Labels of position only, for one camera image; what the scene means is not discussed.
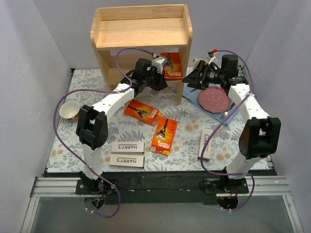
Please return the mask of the orange Gillette razor box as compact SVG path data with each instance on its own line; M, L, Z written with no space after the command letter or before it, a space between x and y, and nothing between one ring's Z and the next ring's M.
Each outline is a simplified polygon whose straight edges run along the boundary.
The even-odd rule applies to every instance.
M177 126L178 121L160 117L152 139L151 151L168 156L173 145Z
M178 52L162 52L162 57L167 59L164 66L165 80L181 80L183 78L180 55Z
M162 116L161 111L138 100L131 100L124 113L149 125L158 123Z

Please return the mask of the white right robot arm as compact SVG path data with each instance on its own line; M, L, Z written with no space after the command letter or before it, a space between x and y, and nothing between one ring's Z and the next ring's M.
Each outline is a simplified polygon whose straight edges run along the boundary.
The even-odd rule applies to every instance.
M262 109L250 81L239 75L238 56L223 55L220 66L214 63L215 59L213 53L207 60L195 59L193 71L182 82L198 90L206 90L211 83L218 84L245 122L238 141L239 152L221 173L226 177L220 180L220 188L231 193L238 186L237 180L243 179L254 164L276 152L281 122Z

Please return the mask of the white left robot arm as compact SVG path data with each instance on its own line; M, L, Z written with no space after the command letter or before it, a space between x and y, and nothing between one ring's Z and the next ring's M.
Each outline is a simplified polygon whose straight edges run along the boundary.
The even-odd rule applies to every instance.
M83 146L86 169L83 176L89 180L87 189L92 194L103 190L101 149L108 138L108 120L124 104L134 99L145 88L160 91L168 85L165 81L164 66L167 59L157 57L153 60L139 58L135 68L120 81L112 93L92 106L84 105L80 111L76 134Z

